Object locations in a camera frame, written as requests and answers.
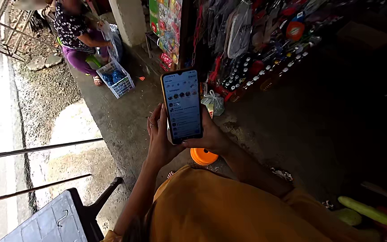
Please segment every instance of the green plastic stool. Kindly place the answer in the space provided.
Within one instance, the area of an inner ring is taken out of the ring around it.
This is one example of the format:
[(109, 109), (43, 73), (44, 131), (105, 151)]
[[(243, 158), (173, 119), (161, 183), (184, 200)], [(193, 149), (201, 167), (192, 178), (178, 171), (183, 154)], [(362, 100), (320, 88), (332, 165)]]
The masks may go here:
[[(59, 36), (57, 36), (56, 41), (60, 46), (62, 46), (62, 41), (59, 38)], [(101, 63), (99, 63), (98, 59), (94, 55), (89, 55), (88, 57), (86, 57), (86, 62), (93, 62), (95, 63), (96, 66), (98, 66), (98, 68), (102, 67)]]

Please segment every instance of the phone screen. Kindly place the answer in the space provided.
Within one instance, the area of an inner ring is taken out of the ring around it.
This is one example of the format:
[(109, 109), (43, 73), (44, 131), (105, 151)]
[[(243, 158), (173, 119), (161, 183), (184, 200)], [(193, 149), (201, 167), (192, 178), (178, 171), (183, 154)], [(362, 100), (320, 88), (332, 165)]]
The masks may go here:
[(201, 134), (199, 84), (196, 70), (163, 77), (173, 141)]

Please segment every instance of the finger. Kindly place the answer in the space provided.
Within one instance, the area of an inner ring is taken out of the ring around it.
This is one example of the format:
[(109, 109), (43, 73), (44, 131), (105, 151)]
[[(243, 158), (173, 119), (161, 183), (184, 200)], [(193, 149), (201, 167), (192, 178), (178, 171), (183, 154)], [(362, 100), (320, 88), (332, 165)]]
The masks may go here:
[(165, 104), (162, 104), (161, 107), (161, 115), (159, 120), (159, 135), (164, 135), (164, 137), (167, 137), (167, 117), (166, 117), (166, 108)]
[(160, 109), (161, 109), (161, 104), (155, 110), (153, 110), (152, 115), (149, 118), (149, 124), (151, 124), (151, 131), (154, 134), (158, 133), (158, 119), (160, 117)]
[(152, 115), (150, 116), (150, 123), (154, 125), (158, 125), (158, 119), (161, 116), (161, 107), (162, 103), (159, 103), (158, 107), (153, 110)]
[(147, 132), (149, 133), (149, 136), (152, 134), (152, 130), (150, 129), (150, 117), (147, 117)]
[(204, 138), (185, 140), (181, 144), (185, 148), (207, 148), (206, 140)]

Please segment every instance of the smartphone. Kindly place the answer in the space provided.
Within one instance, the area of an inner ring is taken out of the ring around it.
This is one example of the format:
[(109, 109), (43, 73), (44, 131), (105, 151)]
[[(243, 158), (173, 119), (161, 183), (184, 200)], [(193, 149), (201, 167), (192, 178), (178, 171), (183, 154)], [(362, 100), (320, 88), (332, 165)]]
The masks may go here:
[(172, 143), (202, 138), (200, 84), (196, 70), (163, 74), (161, 84)]

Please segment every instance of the concrete pillar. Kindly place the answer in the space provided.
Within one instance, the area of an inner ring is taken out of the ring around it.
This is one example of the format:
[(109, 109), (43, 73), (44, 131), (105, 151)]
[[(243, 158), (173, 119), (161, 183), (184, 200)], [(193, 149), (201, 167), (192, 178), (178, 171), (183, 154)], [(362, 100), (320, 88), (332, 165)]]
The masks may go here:
[(141, 0), (110, 0), (110, 6), (125, 44), (132, 47), (146, 40)]

